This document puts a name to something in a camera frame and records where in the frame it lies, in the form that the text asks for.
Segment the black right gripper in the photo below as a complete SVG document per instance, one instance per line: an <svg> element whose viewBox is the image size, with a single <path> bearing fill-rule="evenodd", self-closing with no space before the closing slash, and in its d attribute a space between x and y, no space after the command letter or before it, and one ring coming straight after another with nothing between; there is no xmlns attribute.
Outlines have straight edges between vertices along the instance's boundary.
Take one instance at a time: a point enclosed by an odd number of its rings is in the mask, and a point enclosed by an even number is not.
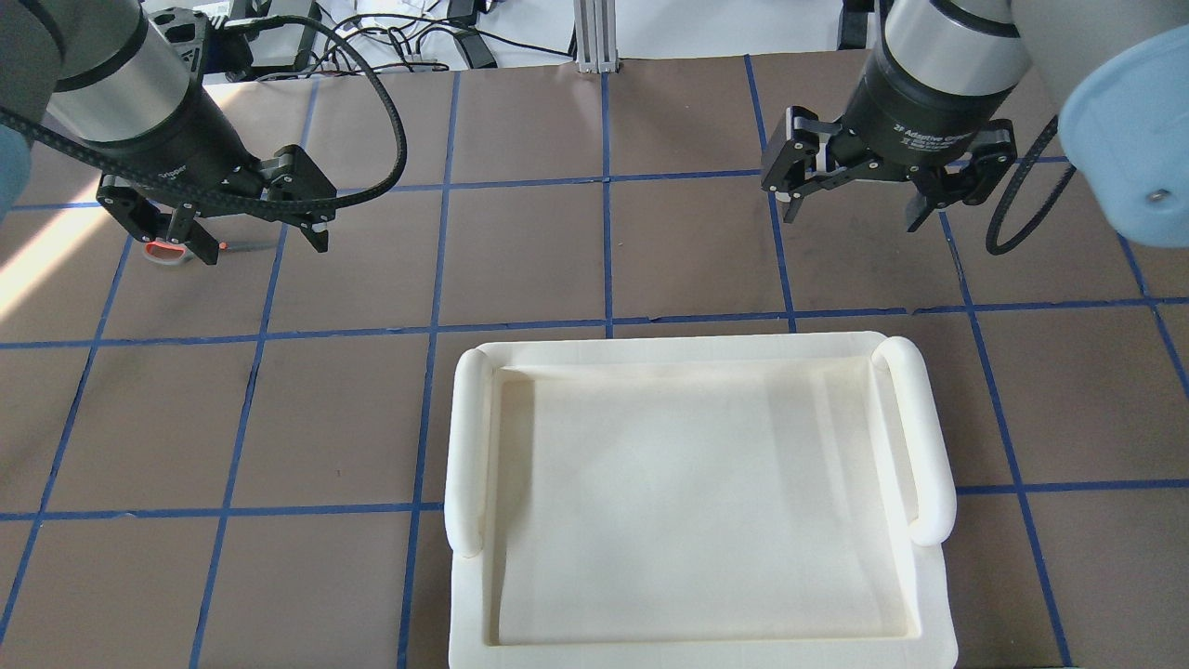
<svg viewBox="0 0 1189 669"><path fill-rule="evenodd" d="M762 156L762 190L782 194L784 225L807 196L853 179L913 182L906 232L943 206L977 206L1015 160L1009 120L994 116L1013 88L957 95L919 81L892 56L870 56L845 109L832 122L789 106Z"/></svg>

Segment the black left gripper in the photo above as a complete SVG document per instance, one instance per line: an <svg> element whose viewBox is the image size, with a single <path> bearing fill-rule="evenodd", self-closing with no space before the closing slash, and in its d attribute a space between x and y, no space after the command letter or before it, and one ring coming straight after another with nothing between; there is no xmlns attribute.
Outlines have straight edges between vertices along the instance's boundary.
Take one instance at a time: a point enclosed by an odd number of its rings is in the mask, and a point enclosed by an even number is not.
<svg viewBox="0 0 1189 669"><path fill-rule="evenodd" d="M174 113L136 138L97 141L97 153L122 169L106 168L97 202L133 240L180 244L215 266L216 236L200 217L241 215L241 206L218 203L208 193L254 202L297 203L335 198L338 190L306 150L284 145L271 158L256 158L222 113ZM312 250L331 250L326 220L302 221Z"/></svg>

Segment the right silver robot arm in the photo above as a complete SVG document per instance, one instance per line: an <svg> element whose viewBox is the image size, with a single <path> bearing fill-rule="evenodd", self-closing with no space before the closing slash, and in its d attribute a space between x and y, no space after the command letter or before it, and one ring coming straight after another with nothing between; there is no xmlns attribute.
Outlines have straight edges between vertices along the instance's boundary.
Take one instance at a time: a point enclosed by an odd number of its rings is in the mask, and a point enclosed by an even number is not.
<svg viewBox="0 0 1189 669"><path fill-rule="evenodd" d="M1002 195L986 231L1014 250L1052 209L1000 238L1015 193L1058 137L1105 220L1131 242L1185 247L1184 1L893 1L845 111L785 111L762 188L793 220L809 195L910 182L906 228Z"/></svg>

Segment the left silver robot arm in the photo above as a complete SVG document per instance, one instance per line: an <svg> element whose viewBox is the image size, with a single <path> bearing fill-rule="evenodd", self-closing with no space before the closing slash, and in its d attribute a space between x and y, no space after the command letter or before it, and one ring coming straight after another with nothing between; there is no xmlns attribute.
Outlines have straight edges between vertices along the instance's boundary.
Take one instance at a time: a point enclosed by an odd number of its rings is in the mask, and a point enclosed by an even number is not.
<svg viewBox="0 0 1189 669"><path fill-rule="evenodd" d="M137 1L5 1L4 207L39 143L100 170L97 204L165 261L215 264L227 242L205 217L249 215L297 228L317 253L338 193L306 150L258 158L205 91L209 43L241 72L245 39L196 12Z"/></svg>

